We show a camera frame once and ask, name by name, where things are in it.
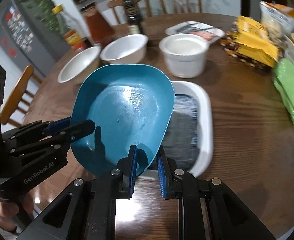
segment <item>blue bowl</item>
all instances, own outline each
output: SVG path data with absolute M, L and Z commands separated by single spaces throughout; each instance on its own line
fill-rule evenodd
M 136 174 L 154 160 L 175 105 L 175 93 L 162 71 L 144 64 L 107 65 L 82 84 L 71 125 L 90 119 L 96 130 L 71 144 L 77 161 L 100 176 L 116 168 L 138 147 Z

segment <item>green plant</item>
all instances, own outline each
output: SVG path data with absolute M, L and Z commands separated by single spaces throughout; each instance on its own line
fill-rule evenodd
M 52 0 L 18 0 L 20 2 L 27 3 L 25 6 L 27 8 L 33 8 L 37 6 L 39 12 L 35 15 L 36 19 L 44 22 L 46 28 L 57 33 L 59 33 L 59 24 L 57 17 L 52 13 L 52 9 L 55 7 L 55 4 Z

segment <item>yellow snack package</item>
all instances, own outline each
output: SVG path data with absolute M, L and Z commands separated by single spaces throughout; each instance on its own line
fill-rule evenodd
M 268 38 L 265 27 L 249 17 L 238 16 L 237 31 L 233 38 L 238 44 L 237 52 L 270 67 L 278 61 L 278 48 Z

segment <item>silver bolt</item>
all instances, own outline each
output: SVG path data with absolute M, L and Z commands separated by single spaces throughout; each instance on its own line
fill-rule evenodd
M 184 171 L 182 169 L 176 169 L 174 172 L 176 175 L 183 175 L 184 174 Z
M 74 185 L 75 185 L 75 186 L 80 186 L 81 184 L 83 184 L 83 182 L 84 182 L 84 181 L 83 181 L 82 179 L 75 179 L 75 180 L 74 180 Z
M 220 185 L 222 181 L 221 181 L 220 179 L 213 178 L 213 179 L 211 180 L 211 182 L 212 182 L 214 185 Z
M 112 169 L 111 171 L 110 171 L 110 174 L 111 175 L 118 175 L 118 174 L 120 174 L 120 170 L 119 169 Z

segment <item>refrigerator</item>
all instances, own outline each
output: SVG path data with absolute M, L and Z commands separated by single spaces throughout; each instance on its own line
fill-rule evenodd
M 32 65 L 34 73 L 44 78 L 71 48 L 35 17 L 37 10 L 11 0 L 0 23 L 0 46 L 22 71 Z

